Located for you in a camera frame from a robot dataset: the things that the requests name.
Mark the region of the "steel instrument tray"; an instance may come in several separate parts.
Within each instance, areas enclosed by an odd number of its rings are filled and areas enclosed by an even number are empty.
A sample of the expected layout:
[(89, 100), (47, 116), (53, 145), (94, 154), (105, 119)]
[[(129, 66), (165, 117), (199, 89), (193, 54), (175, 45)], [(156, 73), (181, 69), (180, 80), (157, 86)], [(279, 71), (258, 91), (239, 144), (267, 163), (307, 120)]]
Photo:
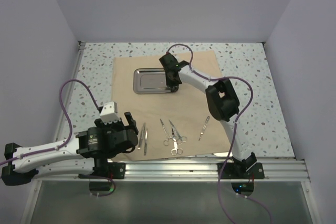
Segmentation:
[(139, 68), (133, 74), (133, 91), (136, 94), (171, 93), (166, 86), (163, 68)]

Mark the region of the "beige cloth wrap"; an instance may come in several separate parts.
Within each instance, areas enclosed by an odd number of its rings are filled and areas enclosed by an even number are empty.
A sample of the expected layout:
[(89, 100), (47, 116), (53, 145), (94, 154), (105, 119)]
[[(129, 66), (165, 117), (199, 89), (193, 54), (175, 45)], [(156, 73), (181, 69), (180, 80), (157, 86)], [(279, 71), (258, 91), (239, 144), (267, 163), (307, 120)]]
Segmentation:
[(173, 144), (164, 146), (166, 139), (160, 119), (166, 129), (171, 130), (169, 120), (179, 133), (187, 137), (180, 146), (184, 156), (227, 152), (229, 138), (219, 121), (211, 118), (202, 139), (199, 135), (207, 116), (210, 115), (206, 96), (190, 84), (183, 83), (175, 93), (136, 94), (133, 91), (133, 74), (139, 68), (159, 68), (159, 56), (117, 58), (113, 61), (112, 101), (117, 103), (118, 114), (123, 117), (131, 112), (138, 129), (146, 123), (148, 129), (148, 148), (134, 150), (130, 154), (119, 154), (112, 160), (143, 161), (169, 158)]

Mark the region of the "steel tweezers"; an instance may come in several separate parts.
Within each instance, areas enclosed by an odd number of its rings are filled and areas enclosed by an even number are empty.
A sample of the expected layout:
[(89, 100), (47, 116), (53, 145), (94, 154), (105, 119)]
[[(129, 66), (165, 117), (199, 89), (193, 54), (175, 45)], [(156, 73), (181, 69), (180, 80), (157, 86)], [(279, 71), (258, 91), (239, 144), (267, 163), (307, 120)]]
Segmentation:
[(145, 138), (145, 133), (146, 133), (146, 123), (143, 123), (142, 129), (141, 129), (141, 132), (140, 132), (140, 137), (139, 137), (137, 150), (140, 150), (141, 147), (142, 147), (142, 143), (144, 142), (144, 138)]
[(143, 155), (146, 156), (147, 154), (147, 148), (148, 148), (148, 129), (145, 129), (144, 132), (144, 150), (143, 150)]

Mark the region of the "steel forceps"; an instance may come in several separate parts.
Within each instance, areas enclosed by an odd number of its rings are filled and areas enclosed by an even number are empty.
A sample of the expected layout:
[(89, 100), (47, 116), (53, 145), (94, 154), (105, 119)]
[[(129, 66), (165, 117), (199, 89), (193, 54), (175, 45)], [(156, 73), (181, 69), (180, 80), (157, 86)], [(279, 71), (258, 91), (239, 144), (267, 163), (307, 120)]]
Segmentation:
[(179, 131), (177, 130), (176, 126), (173, 124), (173, 122), (171, 120), (169, 120), (169, 123), (172, 127), (172, 132), (174, 133), (174, 136), (177, 140), (178, 143), (186, 143), (187, 142), (187, 137), (183, 136), (179, 133)]

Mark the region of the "steel clamp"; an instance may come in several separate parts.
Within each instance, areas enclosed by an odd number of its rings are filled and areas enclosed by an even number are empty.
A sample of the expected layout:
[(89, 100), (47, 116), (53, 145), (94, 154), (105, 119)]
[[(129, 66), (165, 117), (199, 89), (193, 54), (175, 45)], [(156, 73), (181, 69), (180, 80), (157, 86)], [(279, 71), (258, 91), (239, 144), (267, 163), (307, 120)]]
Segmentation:
[(163, 131), (164, 131), (164, 134), (165, 134), (165, 137), (166, 137), (166, 139), (163, 141), (163, 144), (164, 144), (164, 146), (169, 146), (170, 141), (172, 140), (172, 137), (169, 135), (162, 119), (160, 119), (160, 123), (162, 125)]

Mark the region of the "steel scissors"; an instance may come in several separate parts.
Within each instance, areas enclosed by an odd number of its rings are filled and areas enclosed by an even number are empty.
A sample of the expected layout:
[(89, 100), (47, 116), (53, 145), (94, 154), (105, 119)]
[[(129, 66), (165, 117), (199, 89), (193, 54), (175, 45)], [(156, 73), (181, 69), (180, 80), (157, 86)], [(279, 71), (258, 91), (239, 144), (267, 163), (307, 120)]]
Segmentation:
[(171, 131), (172, 131), (172, 140), (173, 140), (173, 145), (174, 145), (174, 147), (171, 150), (171, 154), (173, 156), (182, 155), (183, 154), (183, 149), (178, 146), (175, 131), (174, 131), (173, 128), (171, 128)]

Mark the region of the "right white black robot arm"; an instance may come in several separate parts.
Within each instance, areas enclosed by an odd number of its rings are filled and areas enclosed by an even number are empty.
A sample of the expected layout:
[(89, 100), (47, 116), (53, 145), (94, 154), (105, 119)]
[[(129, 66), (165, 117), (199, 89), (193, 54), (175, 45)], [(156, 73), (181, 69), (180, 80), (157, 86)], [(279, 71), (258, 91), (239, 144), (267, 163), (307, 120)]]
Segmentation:
[(228, 170), (240, 178), (246, 178), (257, 163), (255, 154), (249, 147), (245, 135), (238, 130), (240, 101), (231, 83), (231, 77), (215, 78), (199, 72), (187, 61), (179, 62), (171, 53), (159, 59), (168, 87), (177, 87), (187, 83), (206, 95), (207, 106), (211, 116), (219, 121), (227, 134), (233, 162)]

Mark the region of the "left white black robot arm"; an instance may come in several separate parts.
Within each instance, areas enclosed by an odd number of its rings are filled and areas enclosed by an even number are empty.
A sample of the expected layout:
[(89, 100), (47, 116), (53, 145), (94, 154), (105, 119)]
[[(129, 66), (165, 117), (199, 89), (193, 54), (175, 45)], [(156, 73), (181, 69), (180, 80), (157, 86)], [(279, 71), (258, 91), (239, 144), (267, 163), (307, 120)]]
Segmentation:
[(124, 116), (127, 125), (122, 120), (104, 124), (96, 119), (94, 127), (79, 132), (68, 141), (34, 147), (6, 144), (1, 180), (7, 186), (18, 186), (59, 174), (112, 178), (108, 159), (120, 153), (131, 153), (138, 144), (137, 123), (130, 112)]

